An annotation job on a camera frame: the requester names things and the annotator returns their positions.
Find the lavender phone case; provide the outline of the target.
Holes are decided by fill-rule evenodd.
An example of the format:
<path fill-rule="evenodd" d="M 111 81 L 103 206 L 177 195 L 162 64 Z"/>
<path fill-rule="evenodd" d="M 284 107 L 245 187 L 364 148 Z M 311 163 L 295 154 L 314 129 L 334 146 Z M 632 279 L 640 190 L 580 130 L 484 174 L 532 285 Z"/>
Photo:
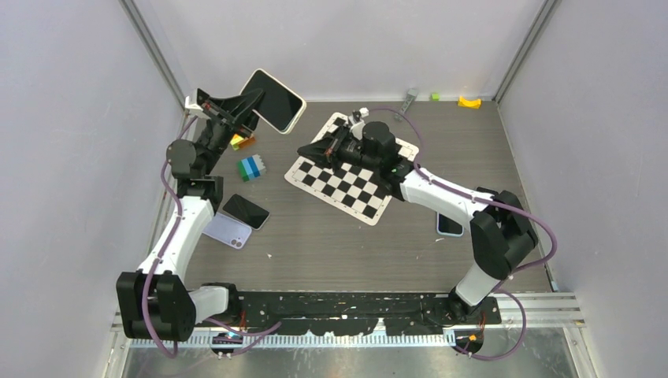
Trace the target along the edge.
<path fill-rule="evenodd" d="M 237 250 L 242 249 L 253 229 L 234 218 L 217 213 L 205 226 L 203 234 Z"/>

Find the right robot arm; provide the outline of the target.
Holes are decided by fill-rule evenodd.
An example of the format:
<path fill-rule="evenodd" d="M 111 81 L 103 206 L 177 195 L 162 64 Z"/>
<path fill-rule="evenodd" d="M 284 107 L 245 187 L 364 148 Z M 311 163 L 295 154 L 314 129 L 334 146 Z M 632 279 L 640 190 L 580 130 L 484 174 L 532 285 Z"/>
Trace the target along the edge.
<path fill-rule="evenodd" d="M 424 206 L 460 224 L 471 235 L 474 263 L 447 297 L 452 317 L 469 323 L 481 302 L 510 277 L 539 239 L 518 197 L 509 191 L 479 191 L 441 182 L 400 153 L 389 127 L 372 121 L 355 131 L 339 126 L 297 149 L 322 169 L 344 164 L 369 170 L 386 195 Z"/>

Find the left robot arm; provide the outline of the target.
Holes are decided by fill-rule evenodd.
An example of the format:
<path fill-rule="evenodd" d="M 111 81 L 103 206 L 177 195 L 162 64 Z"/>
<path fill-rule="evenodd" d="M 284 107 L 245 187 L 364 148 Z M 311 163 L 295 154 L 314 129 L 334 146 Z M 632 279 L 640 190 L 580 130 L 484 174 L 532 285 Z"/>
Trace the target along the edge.
<path fill-rule="evenodd" d="M 234 325 L 242 306 L 236 286 L 203 284 L 190 291 L 184 275 L 197 242 L 217 212 L 224 179 L 212 170 L 235 135 L 255 130 L 265 92 L 248 91 L 231 98 L 214 98 L 198 89 L 185 100 L 194 120 L 205 127 L 195 141 L 180 136 L 166 149 L 163 170 L 176 186 L 165 189 L 176 208 L 147 259 L 134 272 L 123 272 L 116 282 L 122 326 L 130 339 L 184 342 L 197 324 L 213 317 Z"/>

